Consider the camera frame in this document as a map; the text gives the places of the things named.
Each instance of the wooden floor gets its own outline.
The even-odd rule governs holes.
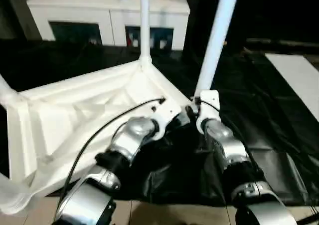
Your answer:
[[[28,216],[0,215],[1,225],[50,225],[57,198],[43,198]],[[193,205],[152,205],[138,201],[116,201],[112,225],[236,225],[233,207],[211,208]],[[312,214],[308,207],[289,207],[299,220]]]

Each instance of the white clamp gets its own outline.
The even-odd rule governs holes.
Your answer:
[[[157,121],[159,125],[159,131],[153,136],[153,140],[161,139],[165,134],[166,126],[175,118],[179,113],[181,113],[181,107],[172,99],[167,99],[161,104],[151,119]]]
[[[203,90],[203,91],[201,91],[200,100],[213,105],[218,110],[220,108],[219,96],[218,96],[217,90]],[[201,102],[200,103],[200,110],[199,110],[199,117],[197,118],[197,121],[196,121],[196,127],[201,134],[204,134],[204,131],[201,128],[201,123],[205,119],[216,119],[216,120],[221,121],[221,119],[219,117],[219,111],[217,111],[213,107],[209,106],[208,104]]]

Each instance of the white cabinet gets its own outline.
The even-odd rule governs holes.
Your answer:
[[[28,0],[45,40],[84,40],[138,46],[140,0]],[[150,0],[151,46],[182,50],[189,7],[186,0]]]

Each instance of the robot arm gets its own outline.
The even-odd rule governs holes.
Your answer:
[[[110,192],[121,188],[141,147],[164,136],[167,124],[181,108],[172,100],[162,103],[150,117],[131,118],[95,157],[96,165],[64,198],[55,218],[56,225],[107,225],[116,208]]]
[[[201,101],[219,107],[217,91],[202,91]],[[252,163],[241,141],[219,118],[219,112],[202,103],[197,129],[213,145],[225,196],[238,209],[238,225],[296,225],[293,216],[271,190],[262,171]]]

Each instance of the black cloth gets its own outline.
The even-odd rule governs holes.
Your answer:
[[[0,73],[23,91],[138,59],[139,51],[58,42],[0,41]],[[200,67],[152,51],[153,64],[182,93],[194,93]],[[220,115],[263,169],[287,205],[318,205],[319,123],[274,66],[261,55],[223,54],[212,89]],[[0,170],[8,175],[5,110],[0,113]],[[142,148],[129,183],[116,199],[224,206],[212,149],[192,125]]]

